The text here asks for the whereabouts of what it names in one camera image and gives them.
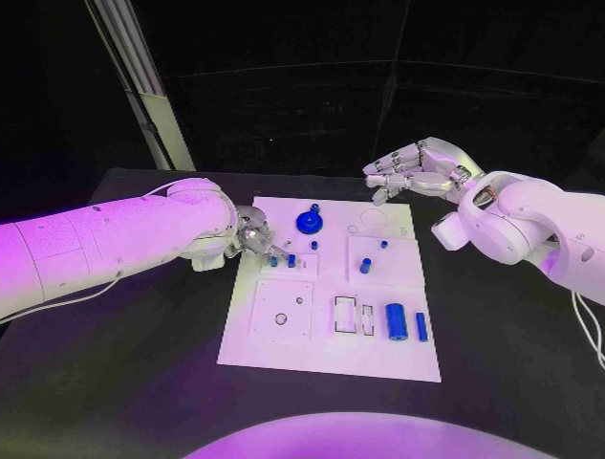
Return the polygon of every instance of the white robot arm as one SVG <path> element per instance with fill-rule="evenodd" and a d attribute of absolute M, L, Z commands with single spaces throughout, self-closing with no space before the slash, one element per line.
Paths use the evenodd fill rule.
<path fill-rule="evenodd" d="M 164 188 L 166 197 L 153 194 Z M 234 206 L 207 179 L 0 225 L 0 318 L 179 256 L 195 271 L 221 268 L 243 250 L 289 258 L 272 244 L 264 212 Z"/>
<path fill-rule="evenodd" d="M 485 174 L 441 139 L 405 146 L 365 167 L 381 205 L 403 189 L 459 204 L 433 227 L 447 250 L 472 242 L 505 264 L 526 260 L 548 278 L 605 306 L 605 196 L 562 191 L 511 172 Z"/>

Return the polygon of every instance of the table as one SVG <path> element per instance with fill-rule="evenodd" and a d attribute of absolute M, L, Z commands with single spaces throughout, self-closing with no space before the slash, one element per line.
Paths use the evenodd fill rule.
<path fill-rule="evenodd" d="M 352 178 L 112 169 L 92 203 L 200 176 L 244 205 L 372 193 Z M 430 227 L 452 203 L 414 193 L 394 202 L 413 209 L 443 383 L 218 365 L 240 259 L 205 273 L 178 259 L 9 327 L 0 458 L 178 458 L 248 426 L 329 411 L 410 414 L 558 457 L 605 457 L 605 374 L 570 293 L 528 263 L 444 251 Z"/>

